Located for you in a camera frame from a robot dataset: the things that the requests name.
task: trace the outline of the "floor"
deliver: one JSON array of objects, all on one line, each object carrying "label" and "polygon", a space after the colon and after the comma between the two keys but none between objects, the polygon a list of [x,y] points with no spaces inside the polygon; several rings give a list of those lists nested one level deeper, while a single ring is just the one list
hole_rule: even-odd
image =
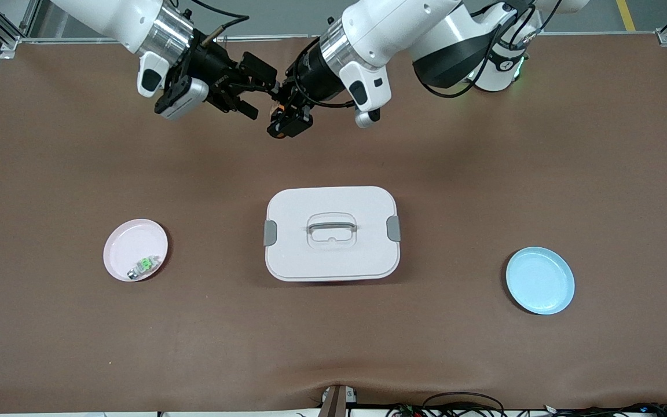
[{"label": "floor", "polygon": [[[231,27],[227,35],[315,35],[328,25],[328,16],[338,16],[355,0],[214,0],[212,5],[236,13],[248,13],[251,20]],[[465,0],[474,10],[488,0]],[[631,20],[626,23],[620,8],[628,5]],[[181,8],[193,10],[192,19],[202,31],[212,31],[225,21],[188,0],[181,0]],[[0,10],[15,24],[24,24],[27,2],[0,0]],[[590,0],[579,13],[557,15],[548,24],[548,32],[625,32],[653,31],[667,22],[667,0]],[[100,37],[96,32],[67,16],[62,10],[44,0],[35,14],[30,36],[40,38],[91,38]]]}]

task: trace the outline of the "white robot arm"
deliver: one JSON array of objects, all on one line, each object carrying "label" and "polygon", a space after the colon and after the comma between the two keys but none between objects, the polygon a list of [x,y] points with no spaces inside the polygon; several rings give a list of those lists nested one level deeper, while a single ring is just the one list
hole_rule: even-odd
[{"label": "white robot arm", "polygon": [[[310,109],[355,107],[360,127],[379,119],[379,108],[391,98],[386,64],[442,21],[461,0],[359,0],[340,19],[308,45],[289,67],[280,92],[273,98],[267,132],[274,137],[294,137],[312,126]],[[353,100],[327,105],[342,90]]]},{"label": "white robot arm", "polygon": [[[416,75],[433,87],[452,87],[469,78],[487,92],[503,90],[518,76],[527,45],[544,28],[543,22],[555,13],[576,13],[586,3],[588,0],[504,0],[472,15],[460,6],[409,48]],[[519,17],[509,21],[513,8]],[[495,30],[500,32],[492,42]]]},{"label": "white robot arm", "polygon": [[122,43],[140,57],[138,92],[153,97],[157,114],[178,119],[206,101],[219,110],[259,113],[239,98],[243,92],[268,92],[276,69],[251,53],[236,63],[212,38],[194,28],[190,12],[180,13],[162,0],[53,0],[86,26]]}]

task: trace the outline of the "small object on plate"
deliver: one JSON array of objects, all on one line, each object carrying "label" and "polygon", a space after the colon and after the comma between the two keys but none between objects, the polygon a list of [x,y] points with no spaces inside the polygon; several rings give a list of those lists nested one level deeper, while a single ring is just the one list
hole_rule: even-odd
[{"label": "small object on plate", "polygon": [[132,280],[137,280],[141,275],[157,269],[161,265],[161,261],[157,256],[149,256],[143,258],[135,264],[135,267],[127,272],[127,277]]},{"label": "small object on plate", "polygon": [[284,190],[267,207],[264,246],[267,269],[279,280],[387,277],[400,261],[395,200],[379,187]]},{"label": "small object on plate", "polygon": [[575,294],[575,279],[566,261],[550,249],[532,246],[511,257],[506,284],[514,299],[535,314],[555,314]]},{"label": "small object on plate", "polygon": [[159,265],[154,266],[153,262],[161,264],[168,251],[169,239],[161,225],[148,219],[135,219],[112,232],[104,243],[102,260],[114,278],[136,282],[155,274]]}]

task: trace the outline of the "table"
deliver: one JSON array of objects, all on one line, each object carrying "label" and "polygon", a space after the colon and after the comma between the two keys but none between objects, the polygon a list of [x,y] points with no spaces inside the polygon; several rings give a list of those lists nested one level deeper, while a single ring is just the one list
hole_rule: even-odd
[{"label": "table", "polygon": [[[230,44],[284,69],[306,39]],[[206,105],[169,122],[135,92],[119,45],[21,45],[0,63],[0,412],[309,407],[445,390],[512,408],[667,402],[667,48],[654,35],[542,36],[502,93],[445,101],[406,55],[393,100],[358,129],[316,108],[291,140]],[[283,283],[265,207],[286,188],[379,185],[402,259],[378,282]],[[140,283],[104,240],[164,225]],[[546,246],[576,276],[540,317],[510,301],[514,251]]]}]

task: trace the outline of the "metal bracket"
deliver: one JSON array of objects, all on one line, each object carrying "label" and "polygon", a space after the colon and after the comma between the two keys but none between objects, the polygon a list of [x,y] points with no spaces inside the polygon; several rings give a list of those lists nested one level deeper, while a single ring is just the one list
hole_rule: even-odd
[{"label": "metal bracket", "polygon": [[345,417],[346,390],[348,388],[348,386],[343,385],[329,386],[318,417]]},{"label": "metal bracket", "polygon": [[[346,403],[347,404],[356,404],[357,403],[357,390],[354,390],[351,386],[344,386],[346,393]],[[331,391],[331,386],[326,388],[326,391],[323,391],[323,397],[321,398],[321,404],[326,402],[326,397]]]},{"label": "metal bracket", "polygon": [[660,46],[667,47],[667,36],[661,32],[660,28],[655,30],[655,34],[658,36],[658,43]]},{"label": "metal bracket", "polygon": [[19,22],[19,29],[24,34],[30,34],[30,26],[32,26],[32,21],[35,20],[35,14],[40,9],[40,5],[43,0],[31,0],[27,5],[26,10],[24,11],[24,16],[22,16],[22,21]]},{"label": "metal bracket", "polygon": [[16,36],[13,45],[10,46],[2,44],[2,48],[0,49],[0,51],[2,51],[0,54],[0,59],[14,59],[14,53],[17,51],[17,45],[19,45],[20,42],[21,37]]}]

